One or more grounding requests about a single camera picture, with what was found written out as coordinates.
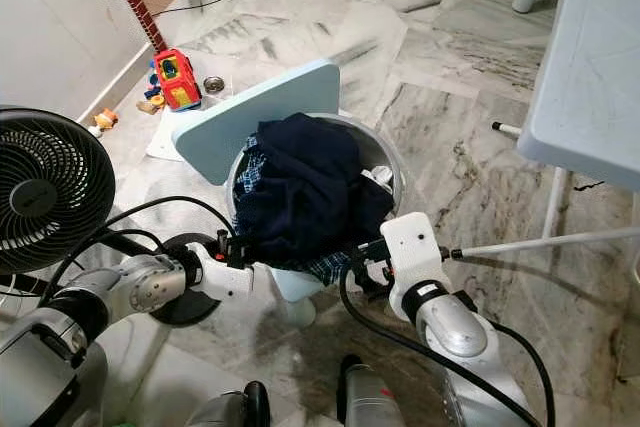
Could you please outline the black floor fan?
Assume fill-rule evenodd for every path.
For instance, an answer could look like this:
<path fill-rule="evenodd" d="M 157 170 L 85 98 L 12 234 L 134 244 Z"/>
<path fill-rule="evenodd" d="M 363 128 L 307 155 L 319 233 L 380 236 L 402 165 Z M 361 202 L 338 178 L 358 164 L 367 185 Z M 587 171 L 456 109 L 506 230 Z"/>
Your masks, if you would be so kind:
<path fill-rule="evenodd" d="M 109 153 L 87 127 L 59 113 L 0 111 L 1 271 L 10 277 L 52 268 L 38 313 L 59 313 L 84 332 L 132 314 L 164 325 L 197 325 L 220 307 L 198 293 L 192 245 L 205 232 L 163 240 L 116 223 L 150 207 L 113 212 Z"/>

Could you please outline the white paper sheet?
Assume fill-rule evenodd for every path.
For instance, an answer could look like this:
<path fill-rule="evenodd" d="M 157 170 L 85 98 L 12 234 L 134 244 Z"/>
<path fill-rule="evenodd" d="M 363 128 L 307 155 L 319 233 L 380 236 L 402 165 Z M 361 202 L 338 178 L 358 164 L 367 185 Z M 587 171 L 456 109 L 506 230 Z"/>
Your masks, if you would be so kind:
<path fill-rule="evenodd" d="M 159 117 L 159 125 L 156 127 L 154 136 L 146 145 L 146 156 L 182 162 L 182 157 L 180 157 L 177 148 L 175 148 L 172 136 L 178 127 L 183 127 L 191 120 L 191 112 L 163 110 L 157 117 Z"/>

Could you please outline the left robot leg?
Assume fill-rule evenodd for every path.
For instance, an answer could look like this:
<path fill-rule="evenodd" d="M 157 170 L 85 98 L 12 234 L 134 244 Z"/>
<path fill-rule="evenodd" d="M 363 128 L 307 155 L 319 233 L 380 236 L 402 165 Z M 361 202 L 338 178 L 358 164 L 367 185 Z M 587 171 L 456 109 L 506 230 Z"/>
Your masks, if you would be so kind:
<path fill-rule="evenodd" d="M 186 427 L 270 427 L 268 390 L 250 381 L 239 391 L 224 392 L 193 410 Z"/>

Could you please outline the grey folding table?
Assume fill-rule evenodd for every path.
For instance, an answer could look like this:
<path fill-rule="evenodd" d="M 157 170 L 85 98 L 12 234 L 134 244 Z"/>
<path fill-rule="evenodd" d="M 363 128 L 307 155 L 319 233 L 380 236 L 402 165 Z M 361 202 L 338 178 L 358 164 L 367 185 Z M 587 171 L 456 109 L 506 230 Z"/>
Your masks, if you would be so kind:
<path fill-rule="evenodd" d="M 557 168 L 545 226 L 570 172 L 640 193 L 640 0 L 559 0 L 531 107 L 490 127 Z"/>

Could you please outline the small orange toy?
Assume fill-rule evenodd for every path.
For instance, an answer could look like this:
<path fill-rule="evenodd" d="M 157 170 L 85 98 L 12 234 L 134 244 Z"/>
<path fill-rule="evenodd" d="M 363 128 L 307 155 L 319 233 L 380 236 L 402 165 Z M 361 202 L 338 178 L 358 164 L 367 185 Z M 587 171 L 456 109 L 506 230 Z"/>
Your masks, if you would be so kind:
<path fill-rule="evenodd" d="M 119 117 L 110 108 L 104 108 L 99 113 L 93 116 L 93 125 L 96 126 L 99 133 L 105 133 L 105 131 L 113 130 L 118 125 Z"/>

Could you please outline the red toy truck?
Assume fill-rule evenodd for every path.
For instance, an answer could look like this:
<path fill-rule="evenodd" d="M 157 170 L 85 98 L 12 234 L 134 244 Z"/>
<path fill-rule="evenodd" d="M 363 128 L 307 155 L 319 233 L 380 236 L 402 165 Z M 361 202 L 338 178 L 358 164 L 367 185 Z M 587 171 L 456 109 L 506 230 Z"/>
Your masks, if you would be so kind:
<path fill-rule="evenodd" d="M 157 85 L 166 107 L 180 112 L 201 106 L 202 94 L 196 83 L 195 71 L 186 55 L 178 49 L 165 49 L 154 56 Z"/>

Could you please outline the white cloth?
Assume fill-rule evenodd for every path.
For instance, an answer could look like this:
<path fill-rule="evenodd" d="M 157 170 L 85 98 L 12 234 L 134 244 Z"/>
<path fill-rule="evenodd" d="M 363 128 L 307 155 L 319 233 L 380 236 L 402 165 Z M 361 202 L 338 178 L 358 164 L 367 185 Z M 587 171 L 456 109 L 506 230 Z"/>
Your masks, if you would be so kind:
<path fill-rule="evenodd" d="M 375 181 L 376 184 L 383 186 L 388 191 L 392 190 L 394 176 L 396 176 L 393 168 L 385 165 L 366 168 L 365 171 L 362 171 L 362 175 L 369 177 L 370 180 Z"/>

